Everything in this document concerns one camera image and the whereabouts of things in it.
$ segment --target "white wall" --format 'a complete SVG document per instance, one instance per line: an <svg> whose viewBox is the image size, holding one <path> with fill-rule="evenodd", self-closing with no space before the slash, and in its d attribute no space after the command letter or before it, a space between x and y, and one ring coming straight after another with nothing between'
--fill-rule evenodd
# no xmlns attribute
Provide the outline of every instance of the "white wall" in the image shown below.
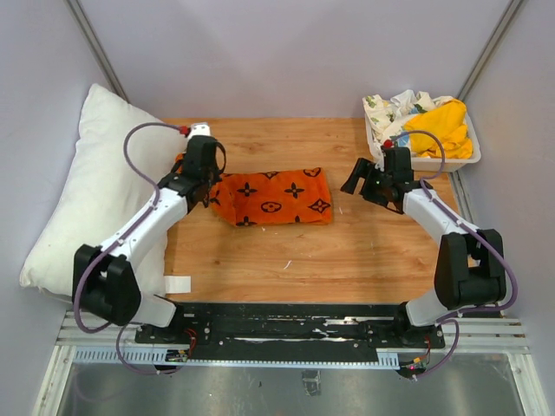
<svg viewBox="0 0 555 416"><path fill-rule="evenodd" d="M26 415L65 305L17 279L60 197L88 87L104 79L62 0L2 1L0 53L0 413Z"/></svg>
<svg viewBox="0 0 555 416"><path fill-rule="evenodd" d="M507 0L82 0L130 101L159 117L362 116L457 94Z"/></svg>
<svg viewBox="0 0 555 416"><path fill-rule="evenodd" d="M512 315L555 410L555 2L528 2L467 105L482 161L463 170L479 224L497 228L520 282Z"/></svg>

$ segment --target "wooden table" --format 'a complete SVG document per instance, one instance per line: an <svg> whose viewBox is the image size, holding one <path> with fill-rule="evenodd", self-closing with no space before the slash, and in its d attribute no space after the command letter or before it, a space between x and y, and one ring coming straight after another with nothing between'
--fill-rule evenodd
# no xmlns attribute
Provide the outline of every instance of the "wooden table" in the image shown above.
<svg viewBox="0 0 555 416"><path fill-rule="evenodd" d="M173 299L402 302L433 287L438 247L431 237L407 216L339 192L356 159L370 157L363 120L205 121L225 146L227 172L323 167L334 222L236 228L200 205L168 233L166 274L191 276L193 287ZM456 209L447 175L432 185Z"/></svg>

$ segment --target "white pillow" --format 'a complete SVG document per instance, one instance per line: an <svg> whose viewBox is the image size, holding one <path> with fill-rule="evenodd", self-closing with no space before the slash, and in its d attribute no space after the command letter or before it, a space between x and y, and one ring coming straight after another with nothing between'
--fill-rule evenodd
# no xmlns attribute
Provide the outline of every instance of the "white pillow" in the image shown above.
<svg viewBox="0 0 555 416"><path fill-rule="evenodd" d="M158 121L99 85L83 104L80 139L60 202L20 275L23 287L71 296L73 258L82 244L96 246L118 231L150 198L153 188L127 165L123 140L140 123ZM158 182L169 173L186 139L164 127L146 127L129 143L131 160ZM141 290L163 295L167 238L156 242L135 269Z"/></svg>

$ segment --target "yellow towel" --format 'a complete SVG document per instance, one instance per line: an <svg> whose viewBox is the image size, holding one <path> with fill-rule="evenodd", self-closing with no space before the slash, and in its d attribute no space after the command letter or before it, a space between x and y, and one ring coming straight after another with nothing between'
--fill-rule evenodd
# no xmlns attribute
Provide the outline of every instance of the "yellow towel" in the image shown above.
<svg viewBox="0 0 555 416"><path fill-rule="evenodd" d="M472 141L467 137L468 129L463 124L467 106L459 100L451 100L435 110L419 114L403 127L407 131L426 130L433 133L443 144L448 159L468 159L472 156ZM420 156L440 158L440 148L426 134L411 134L410 146Z"/></svg>

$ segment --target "orange fabric with black pattern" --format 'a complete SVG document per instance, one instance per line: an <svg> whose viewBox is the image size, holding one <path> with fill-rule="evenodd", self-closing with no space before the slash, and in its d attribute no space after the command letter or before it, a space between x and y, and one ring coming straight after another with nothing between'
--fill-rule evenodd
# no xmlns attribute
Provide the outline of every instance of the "orange fabric with black pattern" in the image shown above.
<svg viewBox="0 0 555 416"><path fill-rule="evenodd" d="M323 169L224 174L210 203L236 226L331 222L330 189Z"/></svg>

